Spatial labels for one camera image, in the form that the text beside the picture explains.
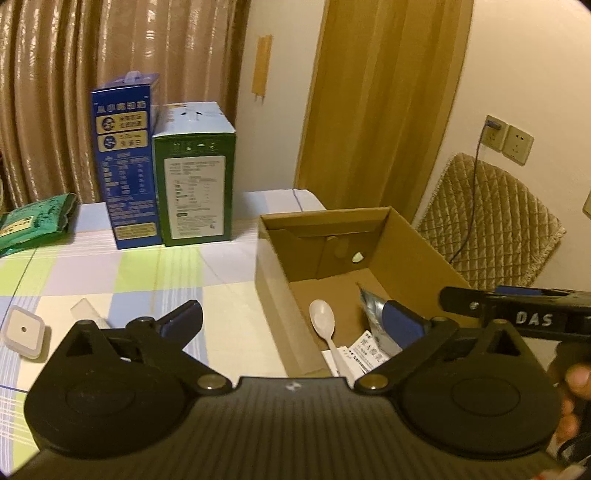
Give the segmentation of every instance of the das logo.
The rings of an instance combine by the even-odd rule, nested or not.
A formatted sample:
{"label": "das logo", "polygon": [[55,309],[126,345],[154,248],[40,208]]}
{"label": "das logo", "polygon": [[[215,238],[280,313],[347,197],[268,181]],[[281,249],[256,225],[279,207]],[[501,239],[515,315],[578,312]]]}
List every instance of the das logo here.
{"label": "das logo", "polygon": [[[515,319],[515,323],[517,325],[540,325],[540,315],[538,313],[534,313],[531,318],[527,312],[517,312],[517,318]],[[541,321],[542,327],[549,327],[552,325],[552,314],[547,313],[542,317]]]}

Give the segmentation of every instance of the quilted fabric pad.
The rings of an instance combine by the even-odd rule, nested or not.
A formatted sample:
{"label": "quilted fabric pad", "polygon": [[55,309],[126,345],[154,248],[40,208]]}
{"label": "quilted fabric pad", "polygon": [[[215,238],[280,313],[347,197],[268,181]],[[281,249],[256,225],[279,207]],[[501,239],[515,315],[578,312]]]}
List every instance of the quilted fabric pad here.
{"label": "quilted fabric pad", "polygon": [[[417,230],[450,260],[468,232],[474,158],[450,160]],[[470,238],[453,261],[472,288],[526,287],[566,230],[528,188],[506,171],[478,162]]]}

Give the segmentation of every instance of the checkered tablecloth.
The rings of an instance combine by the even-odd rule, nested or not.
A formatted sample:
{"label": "checkered tablecloth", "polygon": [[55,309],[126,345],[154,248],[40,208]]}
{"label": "checkered tablecloth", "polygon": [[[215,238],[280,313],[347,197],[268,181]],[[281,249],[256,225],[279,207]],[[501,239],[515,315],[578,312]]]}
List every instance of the checkered tablecloth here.
{"label": "checkered tablecloth", "polygon": [[19,357],[0,338],[0,470],[14,471],[37,451],[23,402],[82,298],[113,327],[138,316],[159,318],[197,299],[204,328],[187,353],[233,382],[285,376],[254,287],[256,218],[322,209],[306,190],[248,192],[236,196],[231,242],[117,250],[105,204],[82,205],[65,241],[0,259],[0,320],[18,305],[51,329],[37,361]]}

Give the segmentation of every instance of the green bag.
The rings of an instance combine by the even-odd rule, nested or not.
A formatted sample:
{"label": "green bag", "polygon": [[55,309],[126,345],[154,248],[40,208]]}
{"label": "green bag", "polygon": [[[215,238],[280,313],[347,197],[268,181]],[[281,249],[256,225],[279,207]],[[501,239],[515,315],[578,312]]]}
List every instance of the green bag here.
{"label": "green bag", "polygon": [[5,213],[0,218],[0,257],[64,236],[75,207],[76,195],[66,193]]}

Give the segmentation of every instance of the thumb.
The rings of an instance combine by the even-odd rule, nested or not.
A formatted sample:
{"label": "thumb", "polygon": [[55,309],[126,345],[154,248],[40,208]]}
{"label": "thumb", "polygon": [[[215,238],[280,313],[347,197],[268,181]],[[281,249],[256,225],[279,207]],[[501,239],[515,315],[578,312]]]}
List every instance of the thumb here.
{"label": "thumb", "polygon": [[584,400],[591,400],[591,365],[577,364],[566,372],[570,391]]}

